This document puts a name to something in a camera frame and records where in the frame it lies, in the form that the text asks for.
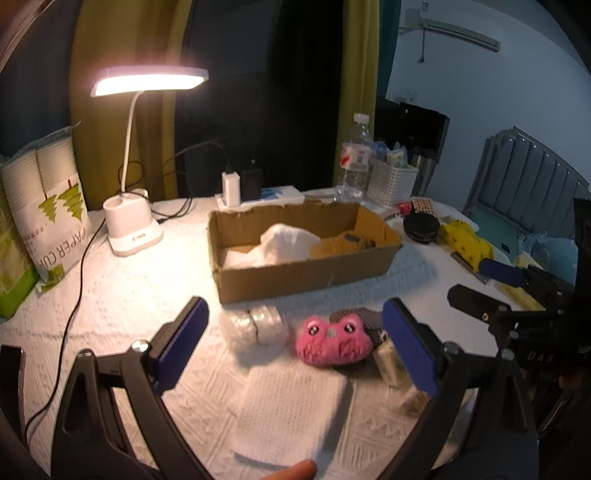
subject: white power adapter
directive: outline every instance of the white power adapter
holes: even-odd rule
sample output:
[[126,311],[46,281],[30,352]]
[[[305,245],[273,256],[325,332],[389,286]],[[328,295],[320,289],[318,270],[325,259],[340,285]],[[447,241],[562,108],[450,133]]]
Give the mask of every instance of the white power adapter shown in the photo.
[[237,172],[222,173],[222,192],[226,207],[237,207],[240,205],[240,175]]

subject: desk lamp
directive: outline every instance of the desk lamp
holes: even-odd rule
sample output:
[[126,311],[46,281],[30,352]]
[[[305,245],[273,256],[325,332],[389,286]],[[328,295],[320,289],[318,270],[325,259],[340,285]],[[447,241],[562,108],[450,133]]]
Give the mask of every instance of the desk lamp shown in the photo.
[[92,97],[135,92],[127,120],[121,192],[103,203],[109,243],[115,255],[119,257],[133,255],[157,244],[164,236],[162,227],[152,215],[148,203],[148,191],[134,189],[126,192],[125,190],[135,103],[142,93],[149,90],[190,90],[208,78],[207,70],[178,66],[113,67],[101,70],[99,73],[99,80],[90,94]]

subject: finger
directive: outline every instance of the finger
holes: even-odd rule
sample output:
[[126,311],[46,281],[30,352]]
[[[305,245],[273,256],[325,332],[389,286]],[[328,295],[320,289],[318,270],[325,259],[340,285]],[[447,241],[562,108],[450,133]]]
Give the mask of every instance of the finger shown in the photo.
[[306,460],[262,480],[314,480],[316,471],[316,464],[312,460]]

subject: storage basket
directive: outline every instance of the storage basket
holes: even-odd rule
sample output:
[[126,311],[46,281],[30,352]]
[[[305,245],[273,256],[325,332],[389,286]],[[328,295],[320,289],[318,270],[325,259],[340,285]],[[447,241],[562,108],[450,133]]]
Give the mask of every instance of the storage basket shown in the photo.
[[417,179],[418,169],[391,167],[386,162],[371,159],[371,176],[367,197],[382,207],[393,207],[408,200]]

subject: metal container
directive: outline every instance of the metal container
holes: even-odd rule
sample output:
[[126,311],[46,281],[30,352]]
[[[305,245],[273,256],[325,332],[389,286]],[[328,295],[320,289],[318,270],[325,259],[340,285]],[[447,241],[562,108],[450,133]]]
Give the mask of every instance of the metal container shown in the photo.
[[433,177],[435,166],[437,165],[435,152],[416,149],[410,164],[418,169],[418,175],[414,182],[412,196],[424,197],[429,182],[431,181],[431,177]]

